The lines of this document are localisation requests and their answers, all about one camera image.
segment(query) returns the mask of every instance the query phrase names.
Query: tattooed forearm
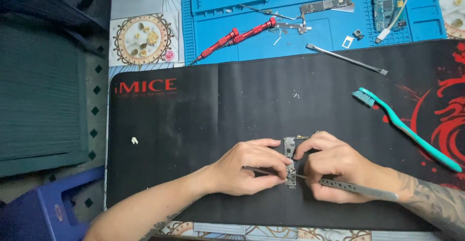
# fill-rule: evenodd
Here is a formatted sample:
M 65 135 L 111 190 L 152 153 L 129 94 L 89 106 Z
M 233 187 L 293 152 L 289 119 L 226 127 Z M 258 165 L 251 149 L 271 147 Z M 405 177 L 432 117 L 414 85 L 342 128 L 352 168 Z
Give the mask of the tattooed forearm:
M 176 216 L 181 214 L 182 211 L 186 210 L 191 204 L 192 203 L 190 203 L 189 205 L 185 206 L 184 208 L 182 208 L 181 210 L 179 210 L 178 212 L 176 212 L 176 213 L 174 213 L 172 215 L 167 215 L 166 220 L 156 223 L 154 225 L 154 228 L 150 229 L 150 231 L 143 238 L 141 238 L 139 241 L 147 241 L 147 240 L 149 240 L 152 236 L 154 236 L 162 228 L 164 228 L 171 220 L 173 220 L 173 218 L 175 218 Z
M 399 173 L 410 198 L 402 206 L 454 238 L 465 235 L 465 192 Z

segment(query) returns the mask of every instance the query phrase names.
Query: tweezers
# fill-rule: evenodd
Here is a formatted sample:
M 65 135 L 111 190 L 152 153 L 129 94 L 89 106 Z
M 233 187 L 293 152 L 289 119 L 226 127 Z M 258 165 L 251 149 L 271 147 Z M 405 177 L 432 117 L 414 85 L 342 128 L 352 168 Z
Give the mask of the tweezers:
M 242 168 L 251 170 L 254 172 L 266 174 L 266 175 L 277 175 L 277 173 L 271 173 L 271 172 L 264 171 L 256 167 L 243 166 Z M 307 177 L 304 175 L 296 174 L 295 176 L 299 178 L 307 179 Z M 399 198 L 399 196 L 394 192 L 384 191 L 384 190 L 375 189 L 375 188 L 367 188 L 367 187 L 356 185 L 356 184 L 349 184 L 349 183 L 334 181 L 330 179 L 322 178 L 320 179 L 320 181 L 318 181 L 318 183 L 324 186 L 331 187 L 331 188 L 339 188 L 339 189 L 346 190 L 349 192 L 362 194 L 364 196 L 375 197 L 378 200 L 396 202 Z

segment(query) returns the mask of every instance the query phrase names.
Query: circuit board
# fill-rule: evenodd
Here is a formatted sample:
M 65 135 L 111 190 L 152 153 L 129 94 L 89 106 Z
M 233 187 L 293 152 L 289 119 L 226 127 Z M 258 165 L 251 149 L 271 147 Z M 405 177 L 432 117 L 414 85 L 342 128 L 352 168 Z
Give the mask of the circuit board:
M 373 18 L 376 30 L 382 31 L 387 28 L 403 4 L 404 0 L 373 0 Z M 400 30 L 405 26 L 407 26 L 407 22 L 404 12 L 402 12 L 391 30 Z
M 300 6 L 300 12 L 302 14 L 312 13 L 317 11 L 323 11 L 332 8 L 345 7 L 351 5 L 351 0 L 320 0 Z

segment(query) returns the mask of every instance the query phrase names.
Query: toothbrush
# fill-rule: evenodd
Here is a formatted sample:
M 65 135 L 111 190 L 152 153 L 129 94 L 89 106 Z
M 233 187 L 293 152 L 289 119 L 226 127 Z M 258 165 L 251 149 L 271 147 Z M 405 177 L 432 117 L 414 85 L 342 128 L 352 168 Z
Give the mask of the toothbrush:
M 433 156 L 436 160 L 443 163 L 446 167 L 456 171 L 462 172 L 462 168 L 453 160 L 451 160 L 448 156 L 444 155 L 438 149 L 435 149 L 417 134 L 412 131 L 407 125 L 405 125 L 394 113 L 394 111 L 386 104 L 384 101 L 380 100 L 375 94 L 371 93 L 369 90 L 364 88 L 359 88 L 357 91 L 353 92 L 352 95 L 368 105 L 369 107 L 373 107 L 373 104 L 378 103 L 381 107 L 383 107 L 389 118 L 392 121 L 392 124 L 396 125 L 399 129 L 404 131 L 407 135 L 409 135 L 416 143 L 418 143 L 423 149 L 425 149 L 431 156 Z

